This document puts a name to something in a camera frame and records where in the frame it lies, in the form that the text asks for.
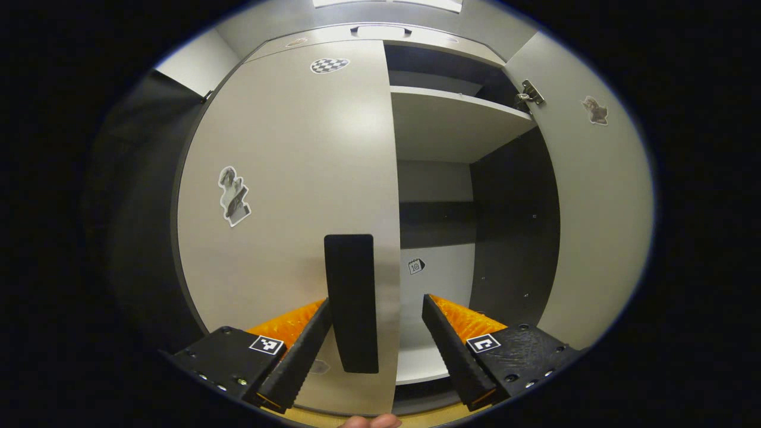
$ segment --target black plastic bracket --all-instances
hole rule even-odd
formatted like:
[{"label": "black plastic bracket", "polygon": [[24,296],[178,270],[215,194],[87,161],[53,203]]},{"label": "black plastic bracket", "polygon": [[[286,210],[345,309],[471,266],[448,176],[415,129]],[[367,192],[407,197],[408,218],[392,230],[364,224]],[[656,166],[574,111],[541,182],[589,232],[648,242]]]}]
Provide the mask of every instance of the black plastic bracket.
[{"label": "black plastic bracket", "polygon": [[473,358],[509,397],[551,378],[579,354],[567,343],[529,324],[474,337],[467,346]]},{"label": "black plastic bracket", "polygon": [[468,410],[474,411],[504,398],[499,394],[500,388],[470,355],[447,317],[428,294],[423,296],[422,317],[444,360],[454,390]]},{"label": "black plastic bracket", "polygon": [[277,349],[258,350],[260,338],[237,328],[220,327],[171,358],[204,382],[235,398],[252,401],[286,348],[280,343]]},{"label": "black plastic bracket", "polygon": [[280,414],[293,407],[296,396],[309,374],[309,369],[325,341],[330,325],[330,304],[326,299],[309,320],[285,358],[262,383],[257,394],[261,400],[254,404],[267,407]]}]

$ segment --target cabinet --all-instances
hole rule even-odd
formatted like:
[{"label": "cabinet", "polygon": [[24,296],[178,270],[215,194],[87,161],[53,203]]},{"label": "cabinet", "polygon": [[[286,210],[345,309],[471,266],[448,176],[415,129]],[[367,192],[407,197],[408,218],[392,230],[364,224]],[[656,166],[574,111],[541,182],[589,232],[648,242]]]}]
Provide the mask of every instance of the cabinet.
[{"label": "cabinet", "polygon": [[[397,165],[427,162],[442,174],[459,168],[469,177],[468,164],[535,127],[530,115],[505,105],[511,96],[502,104],[479,98],[480,89],[509,83],[504,63],[486,46],[406,27],[350,24],[266,43],[210,101],[185,160],[180,259],[210,331],[249,328],[324,298],[323,237],[374,237],[380,371],[343,372],[331,332],[317,356],[330,369],[307,377],[296,400],[301,407],[381,414],[392,410],[395,385],[446,377],[419,312],[426,292],[470,300],[473,195],[449,200],[447,188],[431,200],[400,202],[400,187],[409,183]],[[306,40],[286,46],[299,39]],[[344,66],[320,72],[326,70],[312,65],[321,59]],[[392,86],[393,72],[418,73],[415,81],[428,87]],[[453,81],[476,90],[446,91]],[[228,166],[248,187],[250,206],[234,227],[220,206],[218,181]],[[401,218],[415,212],[423,221],[406,219],[402,227]],[[441,212],[443,226],[431,217]],[[410,257],[429,265],[411,277]]]}]

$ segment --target cabinet door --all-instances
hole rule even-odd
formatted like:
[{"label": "cabinet door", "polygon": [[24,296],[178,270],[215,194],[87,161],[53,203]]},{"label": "cabinet door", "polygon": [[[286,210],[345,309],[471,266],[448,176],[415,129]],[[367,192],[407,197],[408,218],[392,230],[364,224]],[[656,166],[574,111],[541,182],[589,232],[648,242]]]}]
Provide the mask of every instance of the cabinet door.
[{"label": "cabinet door", "polygon": [[[348,59],[337,71],[310,65]],[[250,214],[231,227],[220,173],[233,166]],[[383,42],[287,50],[243,64],[211,101],[189,148],[177,213],[180,257],[206,327],[247,329],[327,296],[323,237],[374,238],[378,374],[343,372],[333,332],[296,405],[391,410],[399,348],[399,195]]]},{"label": "cabinet door", "polygon": [[[369,34],[372,34],[373,26],[383,27],[384,25],[364,25],[358,29],[357,34],[362,37],[363,30],[366,30]],[[455,55],[475,59],[476,61],[484,62],[495,67],[502,67],[505,64],[505,61],[502,61],[502,58],[494,53],[491,48],[476,41],[466,39],[465,37],[453,36],[443,31],[432,30],[430,28],[413,27],[406,25],[401,26],[405,27],[410,32],[408,34],[400,33],[398,31],[389,32],[389,35],[384,38],[386,40],[386,44],[440,50],[442,52],[453,53]]]},{"label": "cabinet door", "polygon": [[[505,72],[519,91],[529,79],[545,99],[527,104],[558,186],[558,264],[538,326],[588,347],[622,311],[647,260],[654,191],[645,146],[610,88],[547,35],[526,42]],[[587,96],[607,109],[597,111],[597,123],[582,104]]]},{"label": "cabinet door", "polygon": [[298,47],[316,45],[320,43],[338,42],[343,40],[355,40],[350,31],[351,25],[332,25],[330,27],[315,28],[301,31],[296,34],[272,39],[264,43],[256,52],[246,59],[246,62],[272,55],[273,53],[292,50]]}]

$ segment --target dark gray cabinet wall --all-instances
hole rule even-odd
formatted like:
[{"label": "dark gray cabinet wall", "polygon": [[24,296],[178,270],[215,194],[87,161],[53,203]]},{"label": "dark gray cabinet wall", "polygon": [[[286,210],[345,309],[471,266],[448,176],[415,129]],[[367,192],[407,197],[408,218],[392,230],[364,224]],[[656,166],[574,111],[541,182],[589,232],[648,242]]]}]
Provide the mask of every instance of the dark gray cabinet wall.
[{"label": "dark gray cabinet wall", "polygon": [[506,325],[536,324],[558,262],[555,173],[538,128],[470,165],[476,259],[470,307]]},{"label": "dark gray cabinet wall", "polygon": [[177,159],[202,97],[153,71],[116,105],[92,148],[81,201],[88,263],[146,342],[176,352],[206,333],[179,267]]},{"label": "dark gray cabinet wall", "polygon": [[396,165],[402,249],[476,241],[468,164],[398,161]]}]

